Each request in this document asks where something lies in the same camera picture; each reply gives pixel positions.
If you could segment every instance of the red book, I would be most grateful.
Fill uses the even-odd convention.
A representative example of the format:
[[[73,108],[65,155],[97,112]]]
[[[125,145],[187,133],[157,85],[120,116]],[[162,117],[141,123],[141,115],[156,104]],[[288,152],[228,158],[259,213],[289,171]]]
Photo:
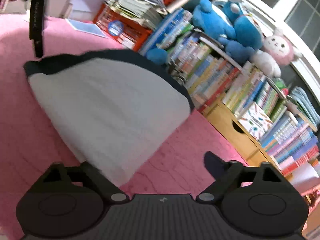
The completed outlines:
[[[294,163],[290,164],[288,167],[284,168],[281,172],[284,176],[288,175],[289,173],[293,172],[296,168],[303,165],[307,161],[311,160],[312,158],[316,157],[319,153],[319,148],[317,145],[313,146],[310,150],[308,150],[303,156],[301,156],[298,160]]]
[[[199,112],[201,113],[206,109],[208,106],[210,106],[219,96],[221,93],[223,93],[225,90],[227,90],[234,78],[239,74],[240,70],[236,67],[233,68],[233,70],[230,72],[227,79],[221,84],[221,86],[214,92],[214,94],[200,107]]]

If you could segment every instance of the blue round sticker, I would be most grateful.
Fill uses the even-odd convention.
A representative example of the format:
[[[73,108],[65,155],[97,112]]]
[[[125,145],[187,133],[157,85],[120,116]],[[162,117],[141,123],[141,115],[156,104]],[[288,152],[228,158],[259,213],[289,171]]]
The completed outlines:
[[[123,32],[123,23],[119,20],[108,24],[108,31],[112,36],[119,36]]]

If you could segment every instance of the white window frame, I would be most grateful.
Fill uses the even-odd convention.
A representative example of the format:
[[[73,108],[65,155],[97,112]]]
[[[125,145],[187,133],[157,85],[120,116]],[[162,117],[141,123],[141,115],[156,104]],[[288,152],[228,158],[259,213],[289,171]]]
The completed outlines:
[[[254,18],[266,36],[272,35],[273,30],[280,27],[284,30],[284,35],[303,54],[292,66],[320,104],[320,62],[304,41],[284,22],[298,0],[279,0],[274,8],[261,0],[245,1],[252,5]]]

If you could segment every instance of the ribbed black surface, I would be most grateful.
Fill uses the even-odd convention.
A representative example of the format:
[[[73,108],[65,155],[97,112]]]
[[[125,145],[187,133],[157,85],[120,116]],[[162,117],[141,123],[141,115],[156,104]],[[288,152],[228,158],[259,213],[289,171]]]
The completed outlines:
[[[25,240],[42,238],[27,236]],[[69,240],[246,240],[230,227],[212,205],[198,204],[190,195],[136,195],[111,207],[95,228]],[[294,235],[282,240],[303,240]]]

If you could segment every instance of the drawer handle cutout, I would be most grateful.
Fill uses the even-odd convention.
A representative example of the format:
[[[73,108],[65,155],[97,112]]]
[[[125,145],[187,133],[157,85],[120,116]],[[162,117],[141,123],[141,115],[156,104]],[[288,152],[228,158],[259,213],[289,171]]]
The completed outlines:
[[[233,120],[232,120],[232,126],[237,132],[244,133],[244,131],[239,127],[239,125],[237,125],[237,123]]]

